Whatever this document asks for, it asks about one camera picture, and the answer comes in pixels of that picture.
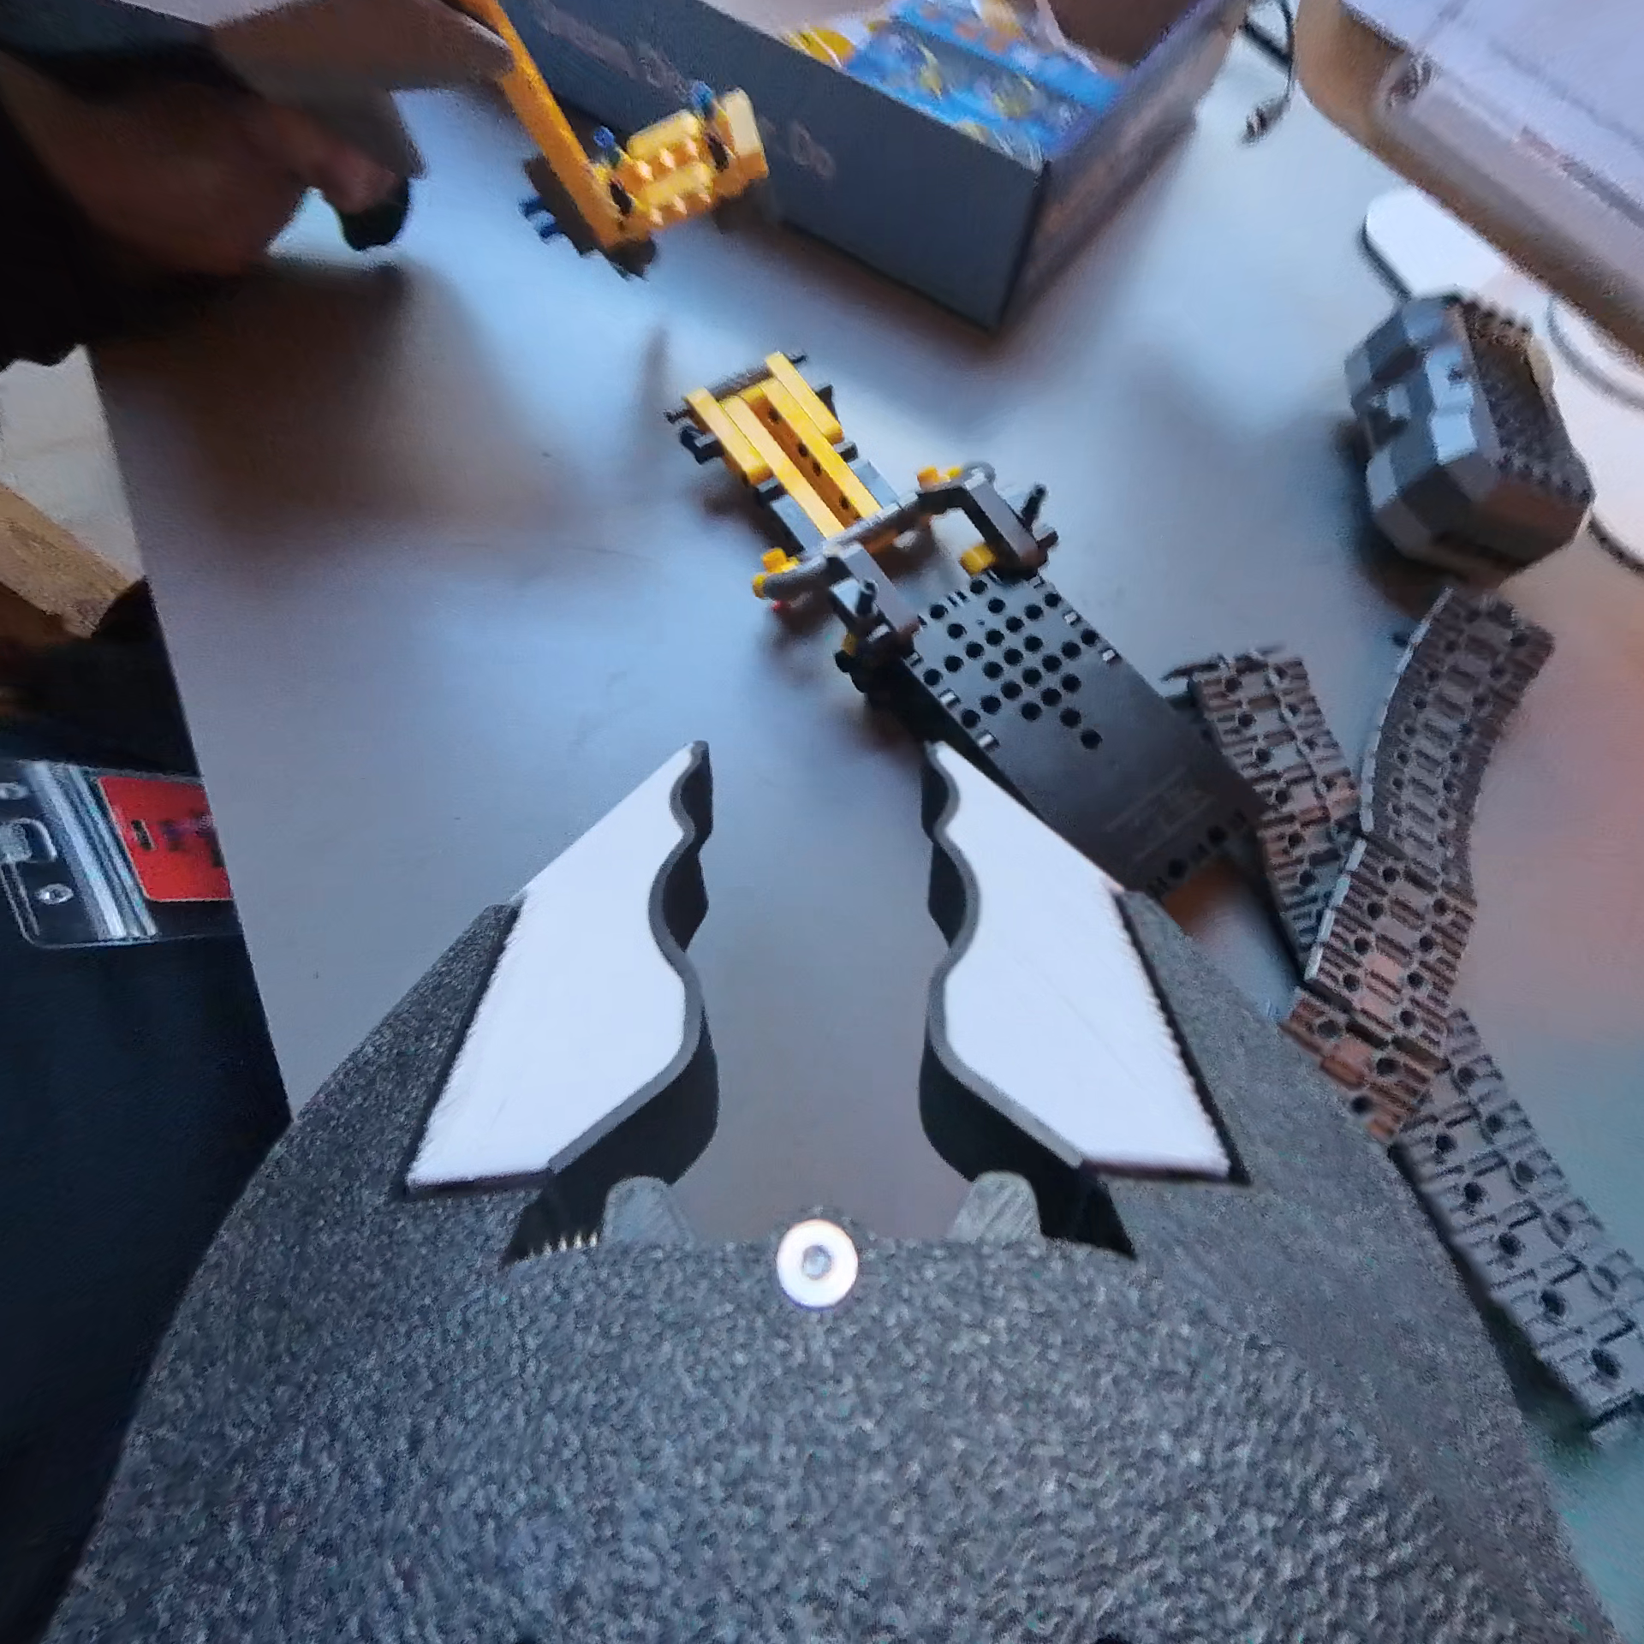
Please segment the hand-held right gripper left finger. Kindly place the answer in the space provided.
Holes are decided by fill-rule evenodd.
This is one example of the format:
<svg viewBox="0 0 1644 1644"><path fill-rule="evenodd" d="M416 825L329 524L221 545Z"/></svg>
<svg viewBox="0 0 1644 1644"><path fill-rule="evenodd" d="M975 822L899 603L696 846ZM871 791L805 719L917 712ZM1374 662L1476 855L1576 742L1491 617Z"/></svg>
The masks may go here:
<svg viewBox="0 0 1644 1644"><path fill-rule="evenodd" d="M508 908L405 1171L410 1194L546 1181L702 1063L706 742L690 742Z"/></svg>

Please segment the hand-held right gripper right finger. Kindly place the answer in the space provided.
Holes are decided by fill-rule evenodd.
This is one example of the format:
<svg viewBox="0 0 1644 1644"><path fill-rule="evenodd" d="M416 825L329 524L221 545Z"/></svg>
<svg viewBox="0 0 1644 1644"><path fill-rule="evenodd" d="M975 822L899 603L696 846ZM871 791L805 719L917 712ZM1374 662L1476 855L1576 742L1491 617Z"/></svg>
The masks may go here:
<svg viewBox="0 0 1644 1644"><path fill-rule="evenodd" d="M1049 1241L1128 1251L1110 1185L1231 1186L1210 1104L1120 885L947 744L919 771L927 992L919 1123L968 1185L1027 1181Z"/></svg>

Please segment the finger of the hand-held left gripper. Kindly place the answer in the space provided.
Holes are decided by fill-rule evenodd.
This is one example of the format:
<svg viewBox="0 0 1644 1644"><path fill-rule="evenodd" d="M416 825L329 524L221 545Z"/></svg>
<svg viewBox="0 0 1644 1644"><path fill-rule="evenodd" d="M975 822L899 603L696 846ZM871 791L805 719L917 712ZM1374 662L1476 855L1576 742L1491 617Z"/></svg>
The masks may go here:
<svg viewBox="0 0 1644 1644"><path fill-rule="evenodd" d="M449 3L266 3L208 38L269 99L485 86L514 66L512 47Z"/></svg>

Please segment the black perforated brick box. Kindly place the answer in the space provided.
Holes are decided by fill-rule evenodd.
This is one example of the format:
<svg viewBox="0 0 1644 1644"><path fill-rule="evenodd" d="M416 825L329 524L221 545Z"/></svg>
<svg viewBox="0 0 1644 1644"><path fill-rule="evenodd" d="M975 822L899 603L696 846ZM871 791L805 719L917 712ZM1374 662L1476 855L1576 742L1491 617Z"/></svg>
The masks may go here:
<svg viewBox="0 0 1644 1644"><path fill-rule="evenodd" d="M1128 889L1170 895L1254 842L1254 782L1047 578L1045 485L1006 490L974 461L895 490L805 363L771 353L667 414L771 528L754 597L831 610L837 665L871 710L965 754Z"/></svg>

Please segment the yellow brick beam assembly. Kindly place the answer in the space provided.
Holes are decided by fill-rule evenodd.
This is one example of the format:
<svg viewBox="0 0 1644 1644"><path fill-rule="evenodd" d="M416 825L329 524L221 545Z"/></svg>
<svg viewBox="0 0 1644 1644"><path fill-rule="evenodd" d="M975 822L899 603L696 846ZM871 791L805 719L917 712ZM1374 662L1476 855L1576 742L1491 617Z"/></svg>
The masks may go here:
<svg viewBox="0 0 1644 1644"><path fill-rule="evenodd" d="M716 216L768 183L768 155L744 91L696 81L681 109L618 138L579 136L500 3L458 3L512 50L500 91L528 136L524 221L622 278L646 278L674 226Z"/></svg>

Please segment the grey desk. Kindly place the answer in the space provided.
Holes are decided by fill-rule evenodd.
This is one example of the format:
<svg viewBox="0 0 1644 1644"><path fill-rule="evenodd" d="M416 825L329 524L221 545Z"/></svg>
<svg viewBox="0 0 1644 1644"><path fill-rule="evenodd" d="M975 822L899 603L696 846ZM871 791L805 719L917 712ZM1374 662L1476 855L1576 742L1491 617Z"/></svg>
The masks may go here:
<svg viewBox="0 0 1644 1644"><path fill-rule="evenodd" d="M71 1642L1640 1642L1641 1420L1584 1444L1315 1061L1236 843L1127 913L1231 1186L1128 1251L925 1138L925 742L759 616L771 528L667 414L808 359L885 481L1047 484L1047 578L1167 698L1296 640L1349 742L1430 587L1370 549L1340 363L1388 167L1190 138L987 338L811 240L643 283L537 242L524 136L415 95L390 254L306 209L97 359L298 1118L156 1359ZM508 908L706 742L702 1063L546 1181L405 1171Z"/></svg>

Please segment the person's left hand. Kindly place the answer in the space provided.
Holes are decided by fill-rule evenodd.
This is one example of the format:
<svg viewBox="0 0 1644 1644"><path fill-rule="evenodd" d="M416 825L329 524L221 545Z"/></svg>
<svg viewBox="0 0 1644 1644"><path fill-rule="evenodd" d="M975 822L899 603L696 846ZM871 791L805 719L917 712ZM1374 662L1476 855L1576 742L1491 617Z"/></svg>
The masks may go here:
<svg viewBox="0 0 1644 1644"><path fill-rule="evenodd" d="M244 86L85 90L2 56L2 363L54 363L175 292L254 273L308 198L390 226L406 181Z"/></svg>

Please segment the clear badge holder red card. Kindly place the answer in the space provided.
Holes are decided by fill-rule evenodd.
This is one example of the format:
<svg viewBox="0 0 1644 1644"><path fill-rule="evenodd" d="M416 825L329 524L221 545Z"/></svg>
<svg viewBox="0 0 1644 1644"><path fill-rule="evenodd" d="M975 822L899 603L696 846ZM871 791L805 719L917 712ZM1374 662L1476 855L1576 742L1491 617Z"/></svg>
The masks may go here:
<svg viewBox="0 0 1644 1644"><path fill-rule="evenodd" d="M2 904L44 951L238 939L194 775L2 757Z"/></svg>

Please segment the dark blue cardboard box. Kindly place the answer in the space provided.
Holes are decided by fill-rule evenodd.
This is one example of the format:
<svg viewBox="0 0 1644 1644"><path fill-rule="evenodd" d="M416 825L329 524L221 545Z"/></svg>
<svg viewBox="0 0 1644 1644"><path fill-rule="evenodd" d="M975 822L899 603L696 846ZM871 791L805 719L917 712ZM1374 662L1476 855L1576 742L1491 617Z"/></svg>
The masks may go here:
<svg viewBox="0 0 1644 1644"><path fill-rule="evenodd" d="M1033 302L1193 127L1247 3L1049 3L1130 63L1118 103L1030 167L791 48L881 3L503 3L555 95L631 136L691 84L747 91L777 214L987 330Z"/></svg>

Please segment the colourful printed booklet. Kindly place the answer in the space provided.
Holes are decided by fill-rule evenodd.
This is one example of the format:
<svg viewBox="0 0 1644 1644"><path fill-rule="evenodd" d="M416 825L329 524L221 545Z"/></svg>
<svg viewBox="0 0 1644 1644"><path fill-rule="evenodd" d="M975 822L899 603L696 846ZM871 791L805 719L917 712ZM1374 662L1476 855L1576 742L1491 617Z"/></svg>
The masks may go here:
<svg viewBox="0 0 1644 1644"><path fill-rule="evenodd" d="M885 3L785 43L1030 167L1074 148L1134 71L1074 43L1049 3Z"/></svg>

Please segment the grey brick model piece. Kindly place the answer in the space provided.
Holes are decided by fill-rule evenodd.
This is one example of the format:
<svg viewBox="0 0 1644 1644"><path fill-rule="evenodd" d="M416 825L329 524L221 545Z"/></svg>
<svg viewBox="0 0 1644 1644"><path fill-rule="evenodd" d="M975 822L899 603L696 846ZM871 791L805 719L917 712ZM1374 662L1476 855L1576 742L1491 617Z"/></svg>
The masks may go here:
<svg viewBox="0 0 1644 1644"><path fill-rule="evenodd" d="M1594 481L1533 327L1476 298L1411 298L1344 360L1367 510L1411 562L1498 587L1581 537Z"/></svg>

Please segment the wooden post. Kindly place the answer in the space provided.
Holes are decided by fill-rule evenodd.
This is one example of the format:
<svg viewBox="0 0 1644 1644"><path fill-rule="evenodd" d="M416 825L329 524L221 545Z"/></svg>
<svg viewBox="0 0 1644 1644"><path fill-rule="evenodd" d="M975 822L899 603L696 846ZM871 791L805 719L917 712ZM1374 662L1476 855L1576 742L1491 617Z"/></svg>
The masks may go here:
<svg viewBox="0 0 1644 1644"><path fill-rule="evenodd" d="M91 637L146 582L132 566L85 545L44 508L2 485L2 594L75 640Z"/></svg>

